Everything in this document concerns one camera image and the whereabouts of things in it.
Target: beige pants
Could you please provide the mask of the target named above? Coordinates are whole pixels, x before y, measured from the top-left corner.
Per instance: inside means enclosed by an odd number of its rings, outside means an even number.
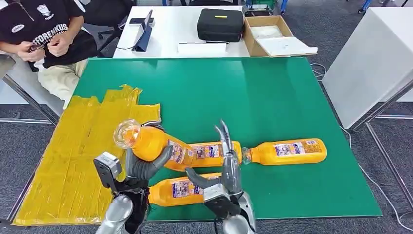
[[[86,64],[87,60],[83,60],[65,66],[52,66],[40,71],[38,80],[41,86],[64,101],[63,109],[66,109]]]

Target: person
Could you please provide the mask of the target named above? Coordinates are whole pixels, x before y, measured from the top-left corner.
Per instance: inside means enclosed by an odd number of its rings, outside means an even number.
[[[17,54],[39,71],[40,84],[63,100],[73,95],[96,42],[82,28],[79,0],[0,0],[0,50]]]

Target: orange juice bottle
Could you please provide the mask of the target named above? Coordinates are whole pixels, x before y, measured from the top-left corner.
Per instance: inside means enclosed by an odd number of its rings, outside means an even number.
[[[232,141],[233,149],[237,153],[238,161],[242,161],[241,145],[237,141]],[[220,167],[224,162],[222,143],[199,143],[190,144],[195,152],[191,167]]]
[[[167,145],[172,145],[172,156],[165,167],[183,172],[191,166],[194,151],[190,145],[166,134],[160,129],[142,126],[134,119],[128,119],[116,128],[113,139],[123,148],[132,148],[133,153],[145,161],[155,160]]]
[[[214,179],[221,173],[200,175]],[[179,206],[204,202],[203,189],[194,185],[188,177],[165,179],[149,187],[149,203],[159,206]]]
[[[257,162],[263,165],[285,165],[321,162],[327,156],[327,149],[320,139],[285,140],[262,143],[248,149],[243,147],[243,162]]]

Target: black t-shirt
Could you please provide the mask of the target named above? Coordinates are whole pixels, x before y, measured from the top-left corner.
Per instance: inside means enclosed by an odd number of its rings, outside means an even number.
[[[68,65],[97,55],[93,36],[83,29],[65,55],[55,57],[47,49],[54,35],[68,30],[71,17],[84,14],[78,0],[21,0],[20,3],[0,0],[0,8],[0,41],[10,44],[29,41],[44,47],[46,58],[37,62],[36,67]]]

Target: office chair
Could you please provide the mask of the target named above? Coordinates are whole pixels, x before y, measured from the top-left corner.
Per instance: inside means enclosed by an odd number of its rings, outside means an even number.
[[[187,5],[185,0],[181,0],[183,6]],[[223,0],[189,0],[189,6],[231,6],[238,5],[238,0],[233,0],[233,2],[223,1]]]
[[[98,56],[104,57],[102,50],[108,46],[115,38],[120,38],[122,28],[119,24],[129,14],[134,1],[132,0],[91,0],[84,5],[86,13],[84,15],[85,23],[112,27],[112,30],[99,32],[99,39],[103,35],[110,35],[102,46],[98,48]]]

